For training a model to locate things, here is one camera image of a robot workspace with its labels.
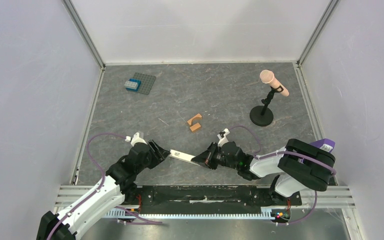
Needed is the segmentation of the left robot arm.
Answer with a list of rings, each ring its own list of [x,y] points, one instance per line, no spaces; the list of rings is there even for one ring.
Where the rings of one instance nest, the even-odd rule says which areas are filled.
[[[68,207],[45,213],[39,223],[38,240],[79,240],[110,210],[137,198],[135,180],[144,169],[162,163],[170,151],[154,141],[136,142],[127,155],[111,165],[99,182]]]

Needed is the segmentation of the white remote battery cover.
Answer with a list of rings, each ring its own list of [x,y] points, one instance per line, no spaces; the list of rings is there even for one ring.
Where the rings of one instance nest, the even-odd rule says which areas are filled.
[[[174,150],[174,149],[171,149],[170,150],[170,154],[169,156],[171,158],[174,158],[174,159],[177,159],[177,160],[181,160],[181,161],[184,161],[184,162],[187,162],[187,163],[192,163],[192,164],[195,164],[192,159],[195,157],[194,155],[191,155],[191,154],[187,154],[187,153],[184,153],[184,152],[181,152],[181,151],[177,151],[177,150]]]

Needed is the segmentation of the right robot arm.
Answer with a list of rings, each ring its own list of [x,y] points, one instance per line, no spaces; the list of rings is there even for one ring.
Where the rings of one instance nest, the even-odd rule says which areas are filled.
[[[276,174],[268,196],[273,203],[282,204],[303,189],[327,190],[331,177],[337,173],[334,169],[336,159],[332,154],[334,146],[331,140],[306,143],[292,138],[284,147],[271,153],[251,155],[233,141],[222,145],[213,142],[190,161],[212,170],[219,166],[234,169],[249,181]]]

